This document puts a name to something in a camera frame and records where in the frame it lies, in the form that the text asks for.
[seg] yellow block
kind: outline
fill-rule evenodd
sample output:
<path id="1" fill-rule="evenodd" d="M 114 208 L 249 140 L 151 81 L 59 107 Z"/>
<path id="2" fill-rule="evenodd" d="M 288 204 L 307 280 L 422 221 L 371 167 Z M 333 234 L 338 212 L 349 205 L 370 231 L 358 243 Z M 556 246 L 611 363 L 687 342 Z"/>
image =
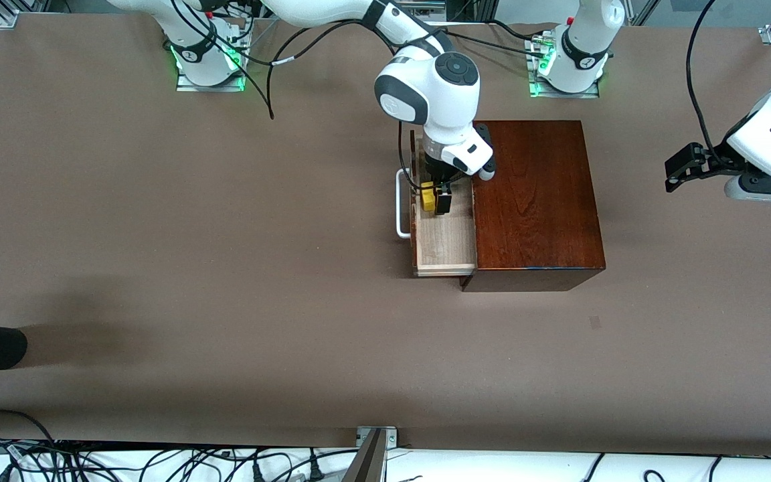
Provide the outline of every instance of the yellow block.
<path id="1" fill-rule="evenodd" d="M 431 186 L 433 185 L 432 182 L 422 183 L 422 188 L 424 189 L 420 190 L 422 192 L 422 210 L 425 210 L 428 213 L 436 210 L 435 189 L 431 189 Z"/>

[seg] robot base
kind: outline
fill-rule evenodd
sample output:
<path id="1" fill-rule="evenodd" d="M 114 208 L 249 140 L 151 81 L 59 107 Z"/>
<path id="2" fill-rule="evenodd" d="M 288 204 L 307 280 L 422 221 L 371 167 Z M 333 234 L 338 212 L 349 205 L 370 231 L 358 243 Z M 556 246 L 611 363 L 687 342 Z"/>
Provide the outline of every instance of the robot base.
<path id="1" fill-rule="evenodd" d="M 532 55 L 526 55 L 527 64 L 529 64 L 529 91 L 531 97 L 552 97 L 552 98 L 599 98 L 600 86 L 597 82 L 591 84 L 588 90 L 578 92 L 577 94 L 570 94 L 569 92 L 561 92 L 554 88 L 546 80 L 538 74 L 541 68 L 545 68 L 549 62 L 549 59 L 555 55 L 553 42 L 548 41 L 551 39 L 553 32 L 551 30 L 544 31 L 543 34 L 537 35 L 535 40 L 526 40 L 525 49 L 529 52 L 539 52 L 543 54 L 542 58 L 536 58 Z"/>
<path id="2" fill-rule="evenodd" d="M 229 23 L 228 26 L 230 27 L 230 36 L 232 36 L 233 39 L 236 39 L 230 41 L 230 45 L 235 46 L 236 48 L 249 55 L 250 46 L 252 43 L 253 29 L 248 28 L 248 33 L 241 36 L 242 32 L 240 31 L 239 25 Z M 227 48 L 226 52 L 229 53 L 230 57 L 233 57 L 236 63 L 241 65 L 241 67 L 248 67 L 248 58 L 240 55 L 239 52 L 233 52 Z M 230 58 L 226 58 L 226 60 L 228 61 L 229 67 L 231 67 L 232 70 L 236 70 L 236 73 L 225 82 L 215 86 L 200 86 L 190 82 L 190 80 L 187 79 L 183 74 L 183 68 L 180 66 L 180 58 L 177 57 L 177 54 L 174 55 L 174 58 L 175 67 L 177 67 L 178 92 L 242 92 L 246 90 L 246 77 L 239 71 L 239 68 L 234 65 L 234 62 L 231 61 Z"/>

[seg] wooden cabinet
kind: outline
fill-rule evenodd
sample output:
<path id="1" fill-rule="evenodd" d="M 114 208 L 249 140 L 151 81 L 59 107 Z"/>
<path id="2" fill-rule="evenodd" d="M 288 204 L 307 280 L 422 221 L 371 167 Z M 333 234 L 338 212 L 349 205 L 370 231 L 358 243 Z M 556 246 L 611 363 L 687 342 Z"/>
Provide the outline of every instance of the wooden cabinet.
<path id="1" fill-rule="evenodd" d="M 412 196 L 418 276 L 459 276 L 467 292 L 566 291 L 606 268 L 582 124 L 478 121 L 496 156 L 490 181 L 452 186 L 452 211 L 435 216 Z M 423 161 L 420 139 L 413 171 Z"/>

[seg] brown table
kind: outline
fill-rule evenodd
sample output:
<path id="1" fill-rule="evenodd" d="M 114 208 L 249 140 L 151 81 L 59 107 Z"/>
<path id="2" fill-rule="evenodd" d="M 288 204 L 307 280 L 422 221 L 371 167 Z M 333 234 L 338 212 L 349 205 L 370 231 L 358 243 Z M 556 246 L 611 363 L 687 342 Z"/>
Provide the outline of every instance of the brown table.
<path id="1" fill-rule="evenodd" d="M 699 138 L 687 38 L 624 28 L 594 101 L 530 98 L 523 58 L 458 42 L 479 118 L 582 120 L 608 261 L 569 293 L 490 294 L 410 276 L 374 35 L 278 68 L 270 122 L 253 91 L 174 92 L 147 16 L 21 16 L 0 31 L 0 325 L 42 349 L 0 372 L 0 408 L 60 438 L 395 424 L 418 448 L 771 453 L 771 204 L 663 189 Z M 771 47 L 705 29 L 694 70 L 720 137 L 771 87 Z"/>

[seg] drawer handle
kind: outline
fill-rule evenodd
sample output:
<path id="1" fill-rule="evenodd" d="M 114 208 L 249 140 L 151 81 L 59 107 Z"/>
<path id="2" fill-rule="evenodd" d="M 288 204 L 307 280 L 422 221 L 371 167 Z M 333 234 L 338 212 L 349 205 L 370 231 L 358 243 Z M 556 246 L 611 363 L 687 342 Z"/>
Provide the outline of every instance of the drawer handle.
<path id="1" fill-rule="evenodd" d="M 412 235 L 400 228 L 400 179 L 404 176 L 404 169 L 398 169 L 394 176 L 394 229 L 401 239 L 409 239 Z"/>

